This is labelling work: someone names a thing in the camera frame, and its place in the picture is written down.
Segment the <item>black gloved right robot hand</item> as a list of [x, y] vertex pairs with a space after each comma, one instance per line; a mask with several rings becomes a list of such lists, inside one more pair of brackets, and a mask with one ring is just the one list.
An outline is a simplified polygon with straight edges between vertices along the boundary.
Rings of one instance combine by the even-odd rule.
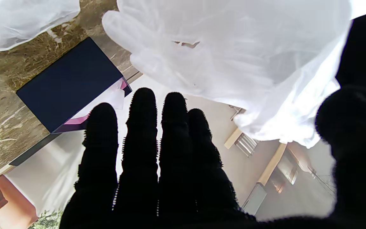
[[75, 193], [60, 229], [366, 229], [366, 90], [344, 87], [327, 97], [316, 129], [335, 159], [334, 210], [325, 217], [258, 221], [244, 212], [200, 109], [168, 93], [157, 142], [153, 91], [138, 89], [129, 109], [122, 173], [116, 174], [118, 123], [109, 103], [87, 119]]

